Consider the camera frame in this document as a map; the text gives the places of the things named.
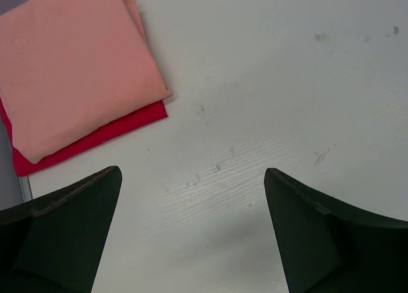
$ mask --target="stacked cloth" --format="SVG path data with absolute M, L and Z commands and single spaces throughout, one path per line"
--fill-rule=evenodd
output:
M 166 117 L 135 0 L 30 0 L 0 16 L 0 115 L 20 176 Z

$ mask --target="red towel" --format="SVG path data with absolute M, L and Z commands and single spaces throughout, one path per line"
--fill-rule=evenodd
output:
M 3 103 L 0 100 L 0 116 L 8 133 L 8 137 L 11 139 L 11 123 L 4 110 Z M 42 159 L 37 164 L 32 164 L 21 153 L 12 148 L 13 165 L 15 172 L 18 176 L 27 176 L 35 172 L 50 168 L 64 162 L 76 155 L 84 153 L 94 147 L 102 145 L 103 143 L 110 141 L 114 138 L 127 134 L 135 129 L 141 128 L 145 125 L 151 124 L 155 121 L 164 119 L 167 117 L 166 110 L 162 101 L 148 105 L 140 110 L 134 111 L 129 115 L 119 118 L 109 124 L 100 127 L 88 136 L 72 143 L 71 145 L 59 150 L 58 152 L 49 155 Z

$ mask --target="tabletop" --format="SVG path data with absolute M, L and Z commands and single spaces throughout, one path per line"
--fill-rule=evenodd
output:
M 138 0 L 169 118 L 30 177 L 123 172 L 93 292 L 287 292 L 279 168 L 408 220 L 408 0 Z

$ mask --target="scratch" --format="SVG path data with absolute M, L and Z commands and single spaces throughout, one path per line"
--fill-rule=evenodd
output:
M 324 161 L 324 159 L 326 158 L 327 153 L 330 152 L 330 147 L 327 149 L 327 151 L 323 154 L 321 154 L 316 161 L 314 162 L 315 166 L 318 166 L 322 161 Z

